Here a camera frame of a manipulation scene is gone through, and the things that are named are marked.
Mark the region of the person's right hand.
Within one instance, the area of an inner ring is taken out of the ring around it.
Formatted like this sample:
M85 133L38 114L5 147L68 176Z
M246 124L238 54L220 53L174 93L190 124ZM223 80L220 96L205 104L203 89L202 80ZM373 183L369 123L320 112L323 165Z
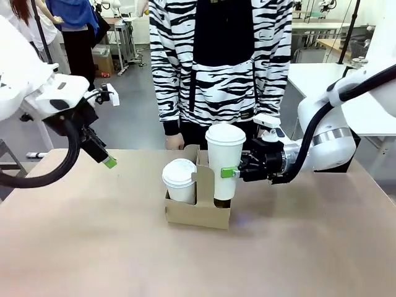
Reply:
M165 147L167 150L182 150L184 139L181 133L165 137Z

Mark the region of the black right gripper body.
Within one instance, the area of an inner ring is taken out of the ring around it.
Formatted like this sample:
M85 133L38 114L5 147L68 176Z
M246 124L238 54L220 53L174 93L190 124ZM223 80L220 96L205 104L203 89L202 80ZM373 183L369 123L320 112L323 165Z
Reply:
M283 148L280 141L267 142L262 139L252 139L249 142L251 159L249 163L239 164L242 170L244 182L262 181L272 179L282 172L283 168Z

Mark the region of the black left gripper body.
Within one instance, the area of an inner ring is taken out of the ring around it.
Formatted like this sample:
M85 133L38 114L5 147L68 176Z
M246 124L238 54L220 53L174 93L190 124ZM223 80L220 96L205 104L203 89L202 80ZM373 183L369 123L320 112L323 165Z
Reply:
M83 127L89 127L98 119L94 107L84 98L78 104L68 110L61 111L43 120L57 135L66 136L64 121L68 120L77 132L81 132Z

